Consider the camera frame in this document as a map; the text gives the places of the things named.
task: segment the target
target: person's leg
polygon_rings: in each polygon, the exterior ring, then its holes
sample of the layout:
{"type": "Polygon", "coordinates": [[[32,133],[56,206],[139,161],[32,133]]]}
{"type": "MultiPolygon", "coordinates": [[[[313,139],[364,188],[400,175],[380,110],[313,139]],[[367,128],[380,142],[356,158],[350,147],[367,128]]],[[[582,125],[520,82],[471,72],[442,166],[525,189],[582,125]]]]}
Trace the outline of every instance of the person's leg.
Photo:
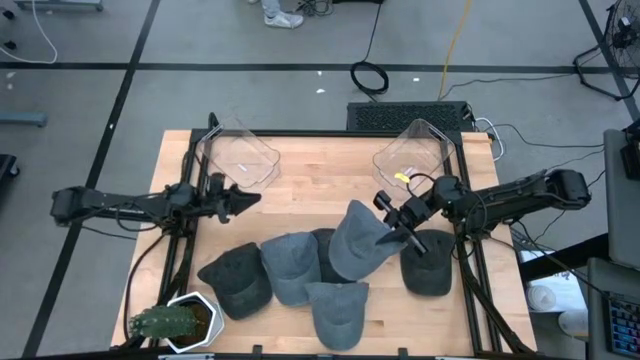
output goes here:
{"type": "Polygon", "coordinates": [[[273,18],[280,13],[280,0],[262,0],[264,15],[273,18]]]}
{"type": "Polygon", "coordinates": [[[262,0],[264,23],[268,26],[295,29],[302,25],[304,17],[280,10],[280,0],[262,0]]]}

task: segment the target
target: wooden table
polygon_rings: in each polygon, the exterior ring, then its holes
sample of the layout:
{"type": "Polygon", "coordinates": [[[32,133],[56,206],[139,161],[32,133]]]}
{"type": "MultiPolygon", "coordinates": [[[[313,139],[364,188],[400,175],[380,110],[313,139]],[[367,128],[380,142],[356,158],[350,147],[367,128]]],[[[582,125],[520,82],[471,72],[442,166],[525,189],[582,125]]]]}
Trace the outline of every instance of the wooden table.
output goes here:
{"type": "MultiPolygon", "coordinates": [[[[165,132],[151,192],[179,181],[189,136],[190,131],[165,132]]],[[[196,273],[226,250],[251,241],[260,243],[287,232],[336,227],[351,199],[358,199],[375,210],[372,200],[380,186],[372,177],[372,156],[392,139],[265,137],[262,140],[280,151],[281,175],[263,192],[262,201],[232,218],[229,224],[222,225],[215,217],[200,220],[187,292],[200,291],[215,299],[213,290],[201,282],[196,273]]],[[[498,184],[486,134],[464,133],[463,142],[472,188],[498,184]]],[[[455,159],[453,167],[457,169],[455,159]]],[[[451,224],[439,215],[422,228],[453,231],[451,224]]],[[[141,233],[133,260],[158,236],[159,233],[153,231],[141,233]]],[[[496,228],[493,237],[511,243],[506,226],[496,228]]],[[[131,315],[156,302],[167,245],[165,240],[138,268],[131,289],[131,315]]],[[[494,303],[522,341],[535,349],[515,254],[494,241],[484,241],[483,245],[494,303]]],[[[389,258],[363,281],[370,284],[364,333],[358,345],[345,353],[397,355],[398,348],[404,347],[410,355],[473,354],[462,279],[455,260],[452,289],[443,297],[409,293],[402,282],[398,255],[389,258]]],[[[476,305],[483,348],[490,350],[486,317],[477,301],[476,305]]],[[[223,333],[208,351],[249,353],[253,345],[260,344],[265,353],[335,353],[316,337],[310,306],[286,307],[274,297],[259,313],[241,321],[227,317],[225,322],[223,333]]],[[[112,343],[120,344],[123,340],[121,308],[112,343]]]]}

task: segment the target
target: light gray cap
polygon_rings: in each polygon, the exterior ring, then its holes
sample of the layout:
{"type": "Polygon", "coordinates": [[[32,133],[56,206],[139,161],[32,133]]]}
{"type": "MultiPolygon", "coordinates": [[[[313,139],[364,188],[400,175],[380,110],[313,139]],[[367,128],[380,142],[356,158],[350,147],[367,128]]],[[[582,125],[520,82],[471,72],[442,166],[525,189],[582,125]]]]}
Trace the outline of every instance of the light gray cap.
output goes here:
{"type": "Polygon", "coordinates": [[[289,306],[309,303],[305,284],[320,281],[318,242],[311,233],[286,234],[265,241],[262,262],[269,276],[273,293],[289,306]]]}
{"type": "Polygon", "coordinates": [[[376,244],[389,232],[391,229],[369,208],[352,200],[329,244],[333,269],[348,280],[360,280],[371,274],[389,256],[406,246],[405,242],[376,244]]]}
{"type": "Polygon", "coordinates": [[[305,285],[311,301],[313,326],[318,339],[332,350],[356,346],[364,330],[364,310],[369,284],[305,285]]]}

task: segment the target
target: concrete floor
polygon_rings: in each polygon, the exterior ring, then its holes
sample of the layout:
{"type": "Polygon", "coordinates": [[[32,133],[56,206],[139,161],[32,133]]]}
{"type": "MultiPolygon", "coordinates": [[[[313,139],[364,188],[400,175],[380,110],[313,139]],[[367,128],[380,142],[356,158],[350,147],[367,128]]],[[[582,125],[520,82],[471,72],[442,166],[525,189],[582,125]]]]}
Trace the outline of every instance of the concrete floor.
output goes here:
{"type": "MultiPolygon", "coordinates": [[[[601,27],[610,2],[589,0],[601,27]]],[[[151,4],[152,0],[104,0],[102,13],[42,11],[42,26],[58,47],[60,61],[75,69],[15,69],[0,63],[0,108],[49,115],[49,125],[43,129],[0,125],[0,153],[17,155],[22,168],[0,209],[4,289],[0,292],[0,358],[23,354],[67,235],[48,215],[51,192],[87,180],[151,4]]],[[[284,0],[283,5],[290,9],[295,1],[284,0]]],[[[441,65],[463,7],[464,0],[388,0],[369,60],[441,65]]],[[[223,118],[235,115],[255,129],[344,129],[347,103],[368,100],[353,86],[347,71],[323,71],[320,76],[317,71],[225,71],[225,65],[342,64],[340,69],[348,69],[366,52],[375,12],[371,4],[340,4],[333,15],[308,19],[301,28],[287,31],[266,28],[260,7],[244,0],[161,0],[141,64],[221,66],[207,71],[136,71],[97,187],[109,192],[146,192],[162,132],[204,127],[210,111],[223,118]],[[316,93],[320,88],[325,92],[316,93]]],[[[50,58],[31,13],[17,11],[17,15],[13,22],[0,19],[2,38],[18,43],[18,56],[50,58]]],[[[594,44],[578,0],[484,0],[473,4],[452,64],[487,68],[482,74],[460,68],[447,81],[545,76],[508,74],[500,66],[567,66],[573,56],[594,44]]],[[[6,57],[0,55],[0,61],[6,57]]],[[[602,67],[606,62],[599,57],[589,66],[602,67]]],[[[389,76],[391,88],[381,101],[437,97],[439,72],[400,71],[389,76]]],[[[610,74],[589,75],[589,79],[617,91],[610,74]]],[[[455,89],[448,100],[468,101],[476,116],[513,124],[537,142],[597,144],[605,129],[620,129],[631,122],[623,102],[584,88],[577,76],[474,84],[455,89]]],[[[502,181],[589,152],[533,148],[512,130],[499,131],[507,149],[497,163],[502,181]]],[[[604,168],[603,158],[592,156],[571,167],[591,180],[604,168]]],[[[567,213],[542,243],[564,247],[606,231],[604,181],[592,190],[592,204],[567,213]]],[[[525,223],[532,234],[539,234],[555,216],[554,211],[544,211],[528,216],[525,223]]],[[[109,221],[91,225],[119,232],[109,221]]],[[[132,241],[81,232],[39,355],[109,346],[133,246],[132,241]]],[[[562,335],[554,319],[534,319],[540,349],[583,358],[584,345],[562,335]]]]}

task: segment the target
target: yellow cable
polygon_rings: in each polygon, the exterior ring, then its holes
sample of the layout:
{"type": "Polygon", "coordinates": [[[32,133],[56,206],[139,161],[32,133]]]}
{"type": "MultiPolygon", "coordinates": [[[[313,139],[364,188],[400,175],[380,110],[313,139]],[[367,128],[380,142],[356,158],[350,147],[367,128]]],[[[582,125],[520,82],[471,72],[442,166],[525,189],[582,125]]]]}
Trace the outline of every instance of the yellow cable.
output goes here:
{"type": "Polygon", "coordinates": [[[458,41],[458,37],[460,37],[460,33],[462,32],[462,28],[464,27],[464,22],[467,20],[467,15],[469,15],[469,10],[471,9],[472,0],[467,0],[467,3],[464,5],[464,13],[462,14],[462,18],[460,19],[460,24],[458,24],[458,28],[456,29],[456,33],[453,35],[453,40],[451,40],[451,45],[449,46],[449,52],[447,53],[447,59],[444,62],[444,69],[442,70],[442,80],[440,80],[440,91],[438,92],[438,101],[442,97],[442,93],[444,92],[444,86],[447,83],[447,69],[449,68],[449,59],[451,58],[451,54],[453,53],[453,48],[456,47],[456,41],[458,41]]]}

